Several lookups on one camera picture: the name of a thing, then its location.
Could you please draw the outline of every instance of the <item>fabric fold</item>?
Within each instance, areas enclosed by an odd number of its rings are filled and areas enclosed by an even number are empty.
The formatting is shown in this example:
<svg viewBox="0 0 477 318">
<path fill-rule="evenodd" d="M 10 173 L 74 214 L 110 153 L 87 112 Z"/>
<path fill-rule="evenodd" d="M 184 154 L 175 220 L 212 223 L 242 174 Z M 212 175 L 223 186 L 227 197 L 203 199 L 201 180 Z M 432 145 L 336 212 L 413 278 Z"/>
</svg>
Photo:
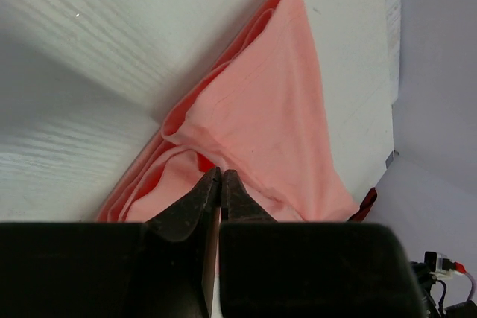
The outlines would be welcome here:
<svg viewBox="0 0 477 318">
<path fill-rule="evenodd" d="M 347 220 L 358 210 L 333 167 L 303 0 L 267 0 L 257 10 L 168 114 L 98 220 L 148 220 L 213 165 L 236 169 L 277 220 Z"/>
</svg>

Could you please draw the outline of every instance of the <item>wood grain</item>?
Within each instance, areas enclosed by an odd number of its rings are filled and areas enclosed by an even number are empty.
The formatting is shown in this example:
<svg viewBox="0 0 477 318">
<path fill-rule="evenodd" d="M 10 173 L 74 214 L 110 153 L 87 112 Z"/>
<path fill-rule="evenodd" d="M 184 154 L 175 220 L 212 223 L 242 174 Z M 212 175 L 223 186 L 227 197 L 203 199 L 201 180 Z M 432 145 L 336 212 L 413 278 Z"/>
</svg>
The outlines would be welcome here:
<svg viewBox="0 0 477 318">
<path fill-rule="evenodd" d="M 262 1 L 0 0 L 0 220 L 91 217 Z M 360 200 L 392 150 L 384 0 L 305 2 Z"/>
</svg>

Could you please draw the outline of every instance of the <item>white surface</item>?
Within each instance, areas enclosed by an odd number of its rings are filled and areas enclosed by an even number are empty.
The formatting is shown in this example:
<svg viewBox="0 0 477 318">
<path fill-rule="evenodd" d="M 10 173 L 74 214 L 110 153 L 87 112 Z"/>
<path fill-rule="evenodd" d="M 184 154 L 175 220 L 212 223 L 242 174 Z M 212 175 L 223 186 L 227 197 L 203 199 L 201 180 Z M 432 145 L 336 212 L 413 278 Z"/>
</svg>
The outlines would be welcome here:
<svg viewBox="0 0 477 318">
<path fill-rule="evenodd" d="M 401 0 L 386 1 L 386 19 L 388 21 L 388 55 L 391 80 L 391 103 L 399 95 L 399 65 L 401 49 Z"/>
<path fill-rule="evenodd" d="M 379 199 L 367 222 L 391 227 L 412 261 L 437 251 L 477 274 L 477 200 L 474 195 L 397 157 L 377 186 Z M 463 302 L 470 291 L 466 277 L 447 282 L 445 306 Z M 441 289 L 433 289 L 440 298 Z"/>
<path fill-rule="evenodd" d="M 394 105 L 401 159 L 378 184 L 369 218 L 391 225 L 411 259 L 441 251 L 477 276 L 475 4 L 402 0 L 401 88 Z M 446 305 L 462 302 L 469 289 L 465 278 L 452 280 Z"/>
<path fill-rule="evenodd" d="M 91 217 L 263 0 L 0 0 L 0 219 Z M 393 148 L 384 0 L 305 0 L 335 166 L 357 201 Z"/>
</svg>

